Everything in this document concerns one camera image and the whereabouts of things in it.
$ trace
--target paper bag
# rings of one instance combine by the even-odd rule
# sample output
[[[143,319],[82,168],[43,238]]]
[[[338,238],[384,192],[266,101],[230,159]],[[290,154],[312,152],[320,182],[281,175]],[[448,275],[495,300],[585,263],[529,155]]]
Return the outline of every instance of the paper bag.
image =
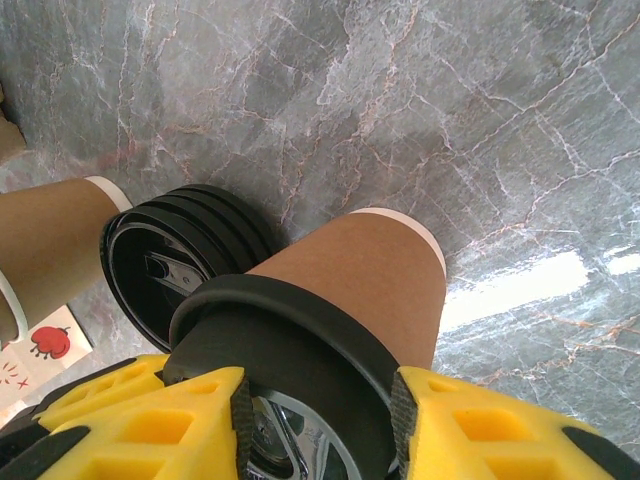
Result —
[[[0,352],[0,418],[5,410],[91,352],[65,305]]]

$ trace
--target red fruit illustration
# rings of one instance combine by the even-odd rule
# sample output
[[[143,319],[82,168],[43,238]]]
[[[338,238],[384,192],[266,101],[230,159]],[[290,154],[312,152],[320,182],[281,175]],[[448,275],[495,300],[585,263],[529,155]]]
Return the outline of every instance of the red fruit illustration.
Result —
[[[66,328],[56,327],[42,327],[33,332],[31,335],[31,341],[36,344],[31,349],[31,352],[36,352],[36,357],[40,354],[44,354],[44,359],[50,355],[51,358],[57,360],[64,357],[69,348],[71,348],[71,342],[69,341],[69,334]]]

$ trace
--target black plastic lid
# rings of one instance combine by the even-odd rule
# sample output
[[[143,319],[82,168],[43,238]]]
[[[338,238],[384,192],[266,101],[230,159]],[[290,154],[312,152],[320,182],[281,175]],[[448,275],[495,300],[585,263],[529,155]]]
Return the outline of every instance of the black plastic lid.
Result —
[[[206,193],[206,187],[194,186],[196,198],[190,186],[154,198],[115,216],[103,231],[107,283],[133,325],[163,351],[170,350],[173,313],[199,285],[244,273],[275,253],[257,212],[229,192],[211,187]]]

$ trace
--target marble veining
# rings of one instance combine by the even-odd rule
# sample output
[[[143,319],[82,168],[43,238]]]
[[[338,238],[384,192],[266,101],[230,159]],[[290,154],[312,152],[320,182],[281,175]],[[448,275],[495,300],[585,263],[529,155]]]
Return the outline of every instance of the marble veining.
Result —
[[[0,187],[208,182],[286,240],[399,209],[446,254],[435,368],[640,458],[639,24],[634,0],[2,2],[30,151]],[[151,350],[104,284],[72,308],[95,352],[41,393]]]

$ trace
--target black rubber pad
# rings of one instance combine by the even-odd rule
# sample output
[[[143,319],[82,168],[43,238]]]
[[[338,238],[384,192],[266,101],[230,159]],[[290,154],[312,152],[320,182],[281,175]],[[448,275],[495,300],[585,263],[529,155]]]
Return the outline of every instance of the black rubber pad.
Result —
[[[391,389],[391,425],[402,480],[409,474],[409,441],[415,433],[417,420],[418,405],[404,378],[396,372]]]

